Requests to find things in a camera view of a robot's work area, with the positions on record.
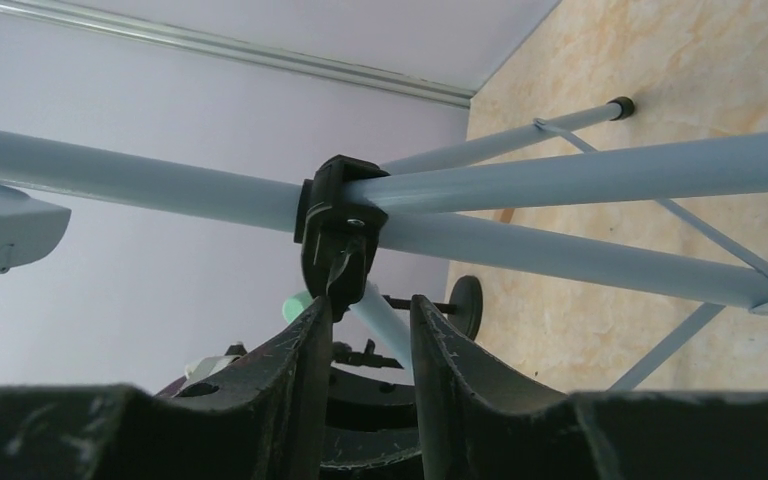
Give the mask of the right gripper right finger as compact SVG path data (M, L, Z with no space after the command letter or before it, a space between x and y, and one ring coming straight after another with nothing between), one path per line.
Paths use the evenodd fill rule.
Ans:
M768 479L768 392L549 388L411 302L428 479Z

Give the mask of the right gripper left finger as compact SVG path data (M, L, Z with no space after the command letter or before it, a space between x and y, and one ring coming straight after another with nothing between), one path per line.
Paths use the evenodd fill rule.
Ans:
M0 387L0 479L315 479L331 351L320 298L174 397L126 384Z

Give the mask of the blue music stand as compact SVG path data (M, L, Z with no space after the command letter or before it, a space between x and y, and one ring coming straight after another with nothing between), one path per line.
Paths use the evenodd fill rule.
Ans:
M78 213L59 210L51 227L21 227L18 240L0 239L0 384L66 384L108 379L157 383L152 362L170 368L171 355L260 318L275 326L269 297L276 279L295 275L290 257L314 238L299 186L239 173L243 137L212 148L187 134L166 152L146 151L132 120L109 127L40 115L23 132L0 128L0 193L24 199L30 189L134 207L160 217L193 218L188 243L175 233L117 233L101 215L85 219L88 239L65 232ZM417 157L378 165L367 180L345 180L337 197L350 207L341 231L370 228L364 209L382 213L381 249L455 263L522 271L654 294L645 312L596 306L572 325L592 351L608 345L598 325L621 315L637 336L662 326L658 313L676 297L744 311L750 334L730 340L724 372L700 367L702 387L768 388L768 265L721 264L553 231L506 226L480 210L656 202L712 241L721 236L681 208L682 198L711 198L718 218L752 230L754 213L731 200L768 193L768 132L597 150L500 163L497 156L553 137L575 141L557 121L535 123Z

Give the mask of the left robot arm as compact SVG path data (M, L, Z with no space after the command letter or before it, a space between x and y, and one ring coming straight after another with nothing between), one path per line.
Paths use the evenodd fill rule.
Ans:
M323 338L270 341L148 406L175 479L414 479L412 388L344 372Z

